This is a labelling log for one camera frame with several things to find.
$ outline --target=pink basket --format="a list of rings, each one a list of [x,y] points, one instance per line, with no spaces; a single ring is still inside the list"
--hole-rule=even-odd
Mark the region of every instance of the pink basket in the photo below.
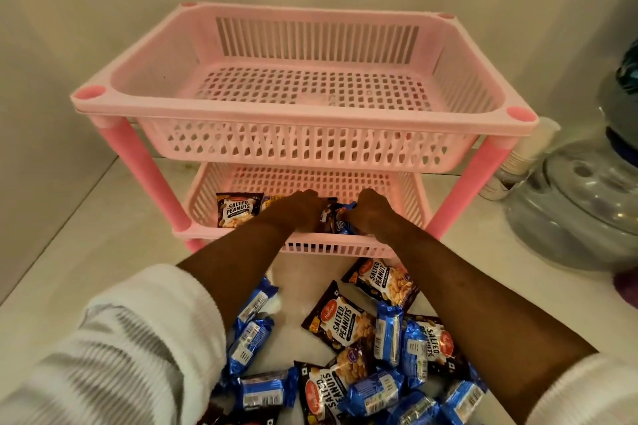
[[[180,160],[447,172],[536,117],[448,14],[186,3],[73,97]]]
[[[217,228],[217,192],[265,192],[289,195],[313,188],[323,197],[339,202],[357,199],[364,188],[385,195],[392,208],[415,225],[425,228],[431,218],[420,175],[405,172],[347,171],[296,167],[264,167],[233,163],[204,163],[186,198],[193,225],[175,234],[183,239],[215,240],[231,232]],[[294,233],[282,252],[323,253],[370,257],[395,257],[394,252],[370,236]]]

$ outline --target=wall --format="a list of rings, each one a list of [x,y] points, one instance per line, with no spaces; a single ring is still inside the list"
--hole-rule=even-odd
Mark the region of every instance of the wall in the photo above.
[[[11,223],[2,238],[12,249],[1,268],[18,261],[24,267],[62,221],[61,210],[72,208],[109,160],[92,130],[73,116],[69,89],[179,1],[0,0],[9,29],[0,49],[6,82],[0,195],[9,209],[3,227]],[[636,0],[210,1],[456,13],[522,96],[562,123],[564,138],[600,124],[598,83],[638,35]],[[0,275],[0,282],[6,278]]]

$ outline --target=upper basket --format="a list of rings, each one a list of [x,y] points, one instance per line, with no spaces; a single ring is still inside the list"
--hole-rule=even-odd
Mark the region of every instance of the upper basket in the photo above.
[[[536,115],[458,20],[183,3],[71,97],[168,158],[447,172]]]

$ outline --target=rack leg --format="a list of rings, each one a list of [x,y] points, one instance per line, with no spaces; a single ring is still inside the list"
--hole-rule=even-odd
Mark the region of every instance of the rack leg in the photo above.
[[[518,138],[489,136],[485,138],[470,164],[461,174],[450,194],[436,211],[426,231],[441,240],[444,233],[472,202],[487,180],[498,170]]]
[[[122,116],[91,116],[98,131],[122,158],[142,188],[164,213],[172,228],[178,232],[191,226],[191,219],[179,203],[173,190],[161,174],[148,149],[138,138],[129,121]],[[190,239],[186,246],[192,252],[203,245],[200,239]]]

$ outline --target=white sleeve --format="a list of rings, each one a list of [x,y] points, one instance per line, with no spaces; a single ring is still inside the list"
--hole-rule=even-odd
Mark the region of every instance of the white sleeve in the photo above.
[[[194,425],[226,359],[219,310],[159,264],[95,297],[79,328],[0,402],[3,424]]]
[[[526,425],[638,423],[638,370],[595,354],[565,372],[531,411]]]

